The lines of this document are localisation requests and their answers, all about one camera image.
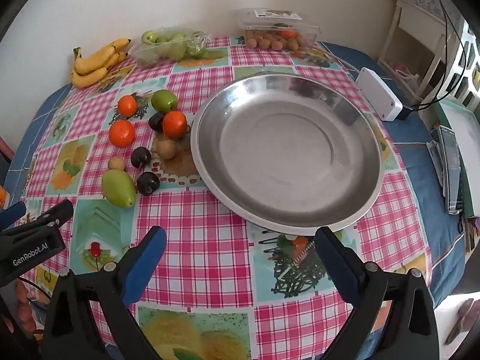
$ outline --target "banana bunch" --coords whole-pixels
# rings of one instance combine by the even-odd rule
[[[76,88],[85,88],[104,78],[109,69],[125,60],[128,56],[121,51],[129,45],[131,39],[120,38],[102,47],[90,57],[82,58],[82,49],[73,49],[75,63],[70,73],[70,81]]]

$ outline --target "plate rim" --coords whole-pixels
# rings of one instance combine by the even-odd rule
[[[345,227],[348,227],[352,225],[353,223],[357,222],[360,218],[362,218],[374,205],[376,200],[378,199],[378,196],[380,195],[380,190],[382,189],[383,185],[383,177],[385,175],[385,168],[383,166],[383,160],[382,160],[382,155],[380,153],[380,147],[378,145],[378,139],[375,136],[375,133],[373,129],[371,128],[371,125],[365,115],[363,114],[363,111],[360,110],[354,103],[352,103],[349,99],[347,99],[344,95],[342,95],[340,92],[336,91],[335,89],[332,89],[330,87],[327,87],[320,81],[317,81],[315,79],[307,78],[304,76],[300,76],[298,74],[293,74],[293,73],[282,73],[282,72],[259,72],[255,74],[251,74],[249,76],[244,76],[240,79],[231,81],[228,85],[223,86],[222,88],[219,88],[215,93],[210,95],[208,99],[200,106],[198,112],[195,115],[195,118],[193,120],[192,126],[191,126],[191,133],[190,133],[190,149],[191,149],[191,154],[193,157],[193,162],[195,163],[195,167],[197,168],[198,174],[202,178],[203,182],[207,186],[208,190],[212,192],[212,194],[222,203],[224,204],[228,209],[239,215],[241,218],[245,219],[246,221],[252,222],[253,224],[263,227],[267,230],[273,230],[278,233],[283,233],[283,234],[291,234],[291,235],[297,235],[297,236],[313,236],[315,235],[317,229],[320,226],[314,226],[314,227],[299,227],[299,226],[288,226],[288,225],[283,225],[282,223],[277,223],[277,222],[272,222],[267,219],[263,219],[260,216],[257,216],[255,214],[252,214],[248,210],[240,207],[238,204],[236,204],[231,198],[229,198],[220,188],[217,187],[215,182],[212,180],[210,177],[210,174],[205,168],[205,165],[203,164],[202,157],[200,155],[200,150],[199,150],[199,145],[198,145],[198,132],[199,132],[199,126],[200,126],[200,121],[202,120],[203,114],[205,113],[205,110],[207,109],[208,105],[213,101],[217,95],[224,91],[225,89],[231,87],[232,85],[235,85],[239,83],[240,81],[248,80],[253,77],[258,77],[258,76],[289,76],[289,77],[295,77],[295,78],[300,78],[303,80],[311,81],[313,83],[316,83],[323,88],[332,91],[336,93],[338,96],[342,97],[344,100],[349,102],[356,110],[357,112],[361,115],[361,117],[364,119],[365,123],[369,127],[369,131],[371,133],[372,138],[377,142],[376,146],[376,152],[377,152],[377,158],[379,160],[380,164],[380,172],[378,175],[378,180],[375,185],[375,189],[373,190],[373,194],[371,197],[362,205],[361,209],[357,210],[355,213],[350,215],[349,217],[332,223],[330,225],[323,225],[323,226],[328,226],[332,231],[339,231],[344,229]]]

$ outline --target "tangerine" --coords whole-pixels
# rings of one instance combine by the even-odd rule
[[[135,139],[135,128],[128,120],[117,120],[110,126],[109,139],[116,147],[126,147]]]
[[[187,118],[180,111],[170,111],[163,117],[163,133],[170,139],[180,139],[187,132]]]
[[[295,30],[280,30],[278,31],[278,34],[283,38],[283,39],[293,39],[295,36],[297,36],[297,33]]]
[[[131,95],[123,96],[117,104],[118,113],[124,117],[131,117],[137,112],[138,106],[134,97]]]

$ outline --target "black cable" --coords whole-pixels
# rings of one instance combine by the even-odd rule
[[[447,57],[448,57],[448,51],[447,51],[447,48],[448,48],[448,21],[447,21],[447,17],[446,17],[446,11],[443,10],[443,20],[445,20],[445,69],[443,70],[443,74],[442,74],[442,83],[440,84],[440,86],[438,87],[437,89],[437,92],[435,93],[435,95],[433,96],[434,99],[437,98],[438,96],[438,93],[440,92],[440,89],[442,88],[443,84],[445,83],[445,79],[447,77]],[[424,107],[426,104],[415,104],[414,106],[412,107]]]
[[[51,297],[49,294],[47,294],[45,292],[45,290],[43,288],[41,288],[40,286],[36,285],[34,282],[28,280],[28,279],[25,279],[24,277],[19,277],[19,279],[27,284],[30,284],[32,287],[35,287],[37,290],[39,290],[42,294],[44,294],[49,300],[51,300]]]
[[[445,31],[445,73],[443,74],[443,78],[442,78],[442,83],[440,84],[440,86],[438,87],[438,90],[437,92],[435,93],[435,96],[433,97],[433,100],[426,103],[426,104],[419,104],[418,105],[418,108],[417,109],[414,109],[414,111],[418,112],[418,111],[423,111],[425,109],[427,109],[428,107],[430,107],[431,105],[435,104],[435,103],[438,103],[440,102],[441,100],[443,100],[444,98],[446,98],[448,95],[450,95],[453,90],[457,87],[457,85],[459,85],[460,81],[462,81],[462,78],[463,78],[463,74],[465,73],[465,70],[467,69],[467,52],[465,51],[465,46],[464,44],[462,43],[462,39],[460,38],[460,35],[458,34],[457,32],[457,29],[455,28],[453,22],[452,22],[452,19],[450,19],[450,16],[448,16],[448,13],[447,11],[445,10],[445,7],[443,6],[443,3],[442,3],[442,0],[439,0],[440,2],[440,6],[442,7],[442,11],[443,11],[443,16],[445,17],[445,27],[447,28],[447,21],[446,19],[448,18],[448,21],[450,22],[454,32],[455,32],[455,35],[457,36],[458,38],[458,41],[460,42],[460,45],[462,46],[462,53],[463,53],[463,57],[464,57],[464,65],[463,65],[463,70],[462,70],[462,73],[460,74],[460,76],[458,77],[458,81],[456,82],[455,85],[452,85],[451,89],[449,91],[447,91],[447,93],[445,93],[445,95],[443,95],[442,97],[440,98],[436,98],[438,93],[440,92],[440,88],[443,86],[444,82],[445,82],[445,77],[446,77],[446,69],[447,69],[447,53],[446,53],[446,44],[447,44],[447,32]]]

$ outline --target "stainless steel plate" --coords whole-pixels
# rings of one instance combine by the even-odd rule
[[[378,143],[362,113],[293,74],[249,76],[213,95],[196,115],[191,151],[222,203],[282,233],[351,225],[383,181]]]

